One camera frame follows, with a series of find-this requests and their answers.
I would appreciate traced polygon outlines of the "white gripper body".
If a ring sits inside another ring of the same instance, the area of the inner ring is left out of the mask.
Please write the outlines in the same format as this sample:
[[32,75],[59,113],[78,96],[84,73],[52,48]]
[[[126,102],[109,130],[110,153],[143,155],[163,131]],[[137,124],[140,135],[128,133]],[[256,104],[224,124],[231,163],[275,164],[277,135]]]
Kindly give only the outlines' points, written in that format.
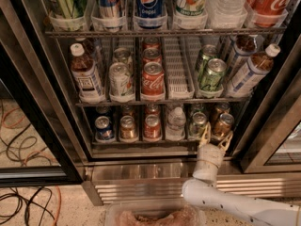
[[213,144],[202,145],[198,149],[196,175],[216,175],[220,168],[225,151]]

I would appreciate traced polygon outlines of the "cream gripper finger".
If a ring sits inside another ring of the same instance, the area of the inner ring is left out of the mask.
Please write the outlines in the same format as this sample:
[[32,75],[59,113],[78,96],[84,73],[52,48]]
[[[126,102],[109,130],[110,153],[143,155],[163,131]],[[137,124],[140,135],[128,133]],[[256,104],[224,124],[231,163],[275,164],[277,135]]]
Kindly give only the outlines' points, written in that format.
[[199,141],[199,147],[202,147],[206,144],[208,144],[211,141],[211,124],[209,122],[207,122],[204,132],[200,138]]
[[229,148],[230,146],[230,142],[232,140],[233,137],[233,132],[230,131],[217,145],[217,147],[220,150],[223,150],[224,152]]

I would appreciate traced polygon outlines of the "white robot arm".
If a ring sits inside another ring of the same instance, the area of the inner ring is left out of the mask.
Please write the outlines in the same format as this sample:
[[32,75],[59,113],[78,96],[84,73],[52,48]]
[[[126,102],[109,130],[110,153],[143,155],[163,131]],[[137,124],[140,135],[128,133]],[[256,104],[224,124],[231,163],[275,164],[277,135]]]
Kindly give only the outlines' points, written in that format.
[[225,211],[254,226],[301,226],[300,206],[236,195],[216,187],[217,173],[232,136],[229,132],[215,146],[210,142],[211,125],[206,124],[198,145],[193,178],[182,185],[185,201],[194,206]]

